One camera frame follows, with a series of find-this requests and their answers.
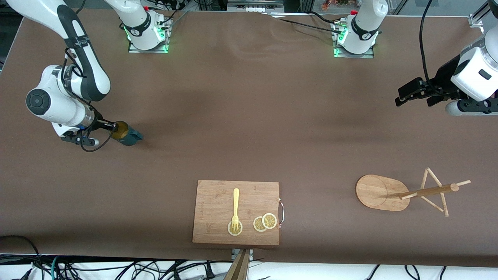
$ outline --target metal mounting plate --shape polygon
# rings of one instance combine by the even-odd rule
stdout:
[[[343,17],[340,20],[341,22],[346,21],[346,18]],[[345,27],[343,25],[330,24],[330,29],[344,31]],[[334,57],[347,57],[347,58],[374,58],[374,48],[370,47],[370,49],[366,53],[362,54],[354,54],[346,51],[346,49],[337,43],[341,34],[333,33],[332,34],[332,43],[334,47]]]
[[[160,42],[155,48],[152,48],[150,50],[137,49],[130,41],[128,45],[128,53],[168,53],[169,39],[171,38],[172,23],[173,19],[170,18],[167,22],[165,22],[162,26],[160,26],[162,28],[165,28],[165,30],[159,32],[159,34],[164,34],[165,40]]]

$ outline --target wooden base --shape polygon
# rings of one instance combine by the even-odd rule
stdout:
[[[401,200],[399,195],[408,188],[398,180],[378,175],[365,175],[356,183],[356,196],[369,208],[401,211],[408,207],[410,199]]]

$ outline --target metal handle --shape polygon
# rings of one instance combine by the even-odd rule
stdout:
[[[280,205],[282,206],[282,221],[280,222],[280,224],[278,224],[278,228],[281,228],[282,227],[282,223],[283,223],[283,220],[285,219],[285,211],[283,209],[283,202],[282,202],[282,199],[278,199],[278,203],[280,203]]]

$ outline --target wooden mug tree stand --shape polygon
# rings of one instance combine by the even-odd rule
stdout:
[[[437,187],[424,188],[427,174],[436,181]],[[410,198],[420,197],[448,217],[448,206],[444,194],[456,192],[459,187],[470,183],[470,180],[460,183],[443,185],[434,175],[430,168],[426,168],[422,178],[422,186],[417,191],[408,191],[408,188],[400,181],[377,175],[365,175],[356,183],[356,195],[361,203],[373,209],[387,211],[404,210],[410,203]],[[440,194],[443,208],[426,198],[429,195]]]

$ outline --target wooden rod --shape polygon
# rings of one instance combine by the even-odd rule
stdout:
[[[444,185],[442,187],[433,187],[433,188],[428,188],[428,189],[420,189],[417,191],[409,191],[409,192],[404,192],[399,194],[399,198],[402,200],[410,198],[410,197],[420,197],[420,196],[428,196],[428,195],[434,195],[438,193],[445,193],[445,192],[454,192],[458,191],[458,185],[457,184],[449,184],[449,185]]]
[[[427,201],[427,203],[429,203],[430,205],[434,206],[434,208],[436,208],[437,210],[441,211],[441,212],[444,212],[444,210],[437,206],[434,202],[428,200],[427,198],[425,198],[425,196],[421,196],[420,198],[422,198],[423,200]]]
[[[434,172],[432,172],[432,170],[430,168],[427,168],[426,169],[427,172],[429,172],[429,174],[431,175],[431,177],[434,179],[434,181],[436,181],[436,184],[440,187],[443,186],[443,184],[441,184],[441,182],[439,181],[439,179],[436,177],[436,175],[434,175]]]
[[[444,193],[441,193],[441,200],[443,201],[444,216],[449,217],[450,215],[448,214],[448,205],[446,205],[446,198],[444,198]]]
[[[463,185],[466,185],[466,184],[470,184],[470,180],[457,183],[458,186],[463,186]]]
[[[412,193],[407,194],[407,195],[405,195],[405,196],[401,196],[401,195],[400,195],[400,196],[401,196],[400,198],[401,198],[401,200],[405,200],[405,199],[407,199],[407,198],[412,198],[412,197],[417,196],[417,195],[418,195],[418,193],[415,191],[415,192],[412,192]]]
[[[420,186],[420,189],[423,189],[425,187],[426,180],[427,180],[427,169],[424,170],[424,177],[422,178],[422,185]]]

